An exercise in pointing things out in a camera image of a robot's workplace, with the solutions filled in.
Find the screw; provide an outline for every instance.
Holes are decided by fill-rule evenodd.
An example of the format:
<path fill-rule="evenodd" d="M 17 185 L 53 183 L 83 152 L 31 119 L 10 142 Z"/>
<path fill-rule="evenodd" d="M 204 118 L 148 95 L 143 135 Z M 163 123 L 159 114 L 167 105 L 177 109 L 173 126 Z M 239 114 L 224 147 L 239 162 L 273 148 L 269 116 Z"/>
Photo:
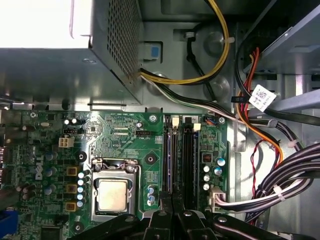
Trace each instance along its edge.
<path fill-rule="evenodd" d="M 134 218 L 132 216 L 128 216 L 124 221 L 125 222 L 132 222 L 134 220 Z"/>
<path fill-rule="evenodd" d="M 226 119 L 224 117 L 219 117 L 219 123 L 220 124 L 225 124 L 226 123 Z"/>
<path fill-rule="evenodd" d="M 190 211 L 185 211 L 185 212 L 183 213 L 183 215 L 185 215 L 186 217 L 190 217 L 190 216 L 192 215 L 192 212 L 190 212 Z"/>
<path fill-rule="evenodd" d="M 210 188 L 210 186 L 209 186 L 208 183 L 205 183 L 205 184 L 203 185 L 203 190 L 208 191 L 209 188 Z"/>
<path fill-rule="evenodd" d="M 224 216 L 220 216 L 220 217 L 218 217 L 218 221 L 219 221 L 220 223 L 226 223 L 226 222 L 227 222 L 227 219 L 226 219 Z"/>
<path fill-rule="evenodd" d="M 163 216 L 167 215 L 167 213 L 165 211 L 160 211 L 158 215 L 163 217 Z"/>
<path fill-rule="evenodd" d="M 135 171 L 135 168 L 133 166 L 128 166 L 126 169 L 130 173 L 133 173 Z"/>
<path fill-rule="evenodd" d="M 101 166 L 100 165 L 95 165 L 94 166 L 94 170 L 96 171 L 96 172 L 100 172 L 101 171 Z"/>
<path fill-rule="evenodd" d="M 156 115 L 150 115 L 149 116 L 149 120 L 150 120 L 150 122 L 155 122 L 155 121 L 157 121 L 157 116 Z"/>

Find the white wire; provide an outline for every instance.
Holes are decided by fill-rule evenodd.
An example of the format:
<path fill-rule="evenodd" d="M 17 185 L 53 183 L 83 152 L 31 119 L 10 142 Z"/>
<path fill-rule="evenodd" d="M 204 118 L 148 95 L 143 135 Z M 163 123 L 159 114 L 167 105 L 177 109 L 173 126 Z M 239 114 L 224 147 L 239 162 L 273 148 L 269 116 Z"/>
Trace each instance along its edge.
<path fill-rule="evenodd" d="M 283 193 L 291 190 L 292 188 L 294 188 L 297 185 L 299 185 L 302 181 L 303 181 L 303 179 L 295 180 L 290 186 L 282 189 L 281 193 L 283 194 Z M 270 199 L 270 198 L 274 198 L 274 197 L 277 197 L 277 196 L 278 196 L 278 193 L 274 193 L 274 194 L 271 194 L 271 195 L 268 195 L 268 196 L 264 196 L 264 197 L 261 197 L 261 198 L 257 198 L 257 199 L 251 199 L 251 200 L 246 200 L 246 201 L 237 201 L 237 202 L 225 202 L 220 198 L 217 198 L 216 200 L 218 202 L 218 205 L 220 205 L 220 206 L 228 206 L 228 207 L 231 206 L 232 207 L 232 206 L 237 206 L 237 205 L 258 203 L 260 201 L 264 201 L 264 200 L 267 200 L 267 199 Z"/>
<path fill-rule="evenodd" d="M 289 193 L 288 195 L 285 196 L 286 199 L 290 198 L 291 196 L 294 196 L 296 193 L 298 193 L 299 191 L 303 190 L 304 188 L 307 187 L 307 185 L 310 183 L 310 179 L 307 179 L 305 181 L 305 184 L 303 184 L 301 187 L 299 187 L 298 189 L 296 189 L 295 191 Z M 247 209 L 247 210 L 243 210 L 243 211 L 237 211 L 237 212 L 233 212 L 234 214 L 246 214 L 246 213 L 255 213 L 255 212 L 259 212 L 261 210 L 264 210 L 264 209 L 267 209 L 269 207 L 272 207 L 273 205 L 279 203 L 279 201 L 281 201 L 280 199 L 275 199 L 271 202 L 268 202 L 264 205 L 261 205 L 259 207 L 254 207 L 254 208 L 251 208 L 251 209 Z"/>

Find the white label tag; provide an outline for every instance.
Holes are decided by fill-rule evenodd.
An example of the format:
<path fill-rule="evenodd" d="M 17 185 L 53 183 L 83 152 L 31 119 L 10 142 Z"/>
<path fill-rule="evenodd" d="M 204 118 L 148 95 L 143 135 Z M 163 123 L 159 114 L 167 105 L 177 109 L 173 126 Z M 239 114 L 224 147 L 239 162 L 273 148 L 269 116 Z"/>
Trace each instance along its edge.
<path fill-rule="evenodd" d="M 261 112 L 264 112 L 276 97 L 277 95 L 258 84 L 252 92 L 249 103 L 259 109 Z"/>

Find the black wire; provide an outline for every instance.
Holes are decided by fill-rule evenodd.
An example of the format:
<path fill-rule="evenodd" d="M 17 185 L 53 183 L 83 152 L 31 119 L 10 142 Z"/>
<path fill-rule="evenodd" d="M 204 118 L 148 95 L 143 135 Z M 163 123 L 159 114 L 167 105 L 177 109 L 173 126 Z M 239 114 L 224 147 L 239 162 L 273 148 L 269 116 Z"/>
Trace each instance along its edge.
<path fill-rule="evenodd" d="M 246 89 L 243 81 L 241 80 L 240 70 L 239 70 L 239 57 L 240 57 L 240 52 L 244 47 L 244 45 L 245 45 L 245 41 L 242 41 L 242 43 L 240 44 L 236 52 L 235 61 L 234 61 L 234 75 L 235 75 L 235 80 L 237 82 L 237 85 L 239 86 L 241 92 L 249 98 L 251 97 L 251 93 Z M 320 126 L 320 117 L 316 117 L 316 116 L 277 111 L 277 110 L 271 109 L 270 107 L 267 107 L 264 113 L 277 119 L 283 119 L 283 120 L 302 123 L 302 124 Z"/>

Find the cable tie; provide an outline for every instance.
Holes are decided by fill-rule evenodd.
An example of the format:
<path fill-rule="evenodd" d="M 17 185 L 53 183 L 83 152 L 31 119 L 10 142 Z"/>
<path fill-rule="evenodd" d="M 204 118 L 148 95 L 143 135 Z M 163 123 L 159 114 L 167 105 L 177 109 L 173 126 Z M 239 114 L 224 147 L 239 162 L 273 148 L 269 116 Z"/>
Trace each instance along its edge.
<path fill-rule="evenodd" d="M 278 185 L 273 186 L 273 191 L 278 195 L 279 199 L 284 202 L 286 199 L 282 195 L 282 188 Z"/>
<path fill-rule="evenodd" d="M 293 141 L 288 142 L 288 148 L 292 149 L 296 146 L 297 142 L 299 142 L 299 139 L 295 139 Z"/>
<path fill-rule="evenodd" d="M 229 43 L 229 44 L 232 44 L 235 42 L 235 38 L 233 36 L 229 37 L 229 38 L 226 38 L 223 40 L 224 43 Z"/>
<path fill-rule="evenodd" d="M 278 124 L 278 120 L 273 118 L 268 121 L 268 124 L 266 127 L 270 129 L 275 129 L 277 127 L 277 124 Z"/>
<path fill-rule="evenodd" d="M 194 38 L 194 37 L 196 37 L 196 33 L 194 31 L 187 31 L 184 34 L 184 38 L 186 38 L 186 39 L 190 39 L 190 38 Z"/>

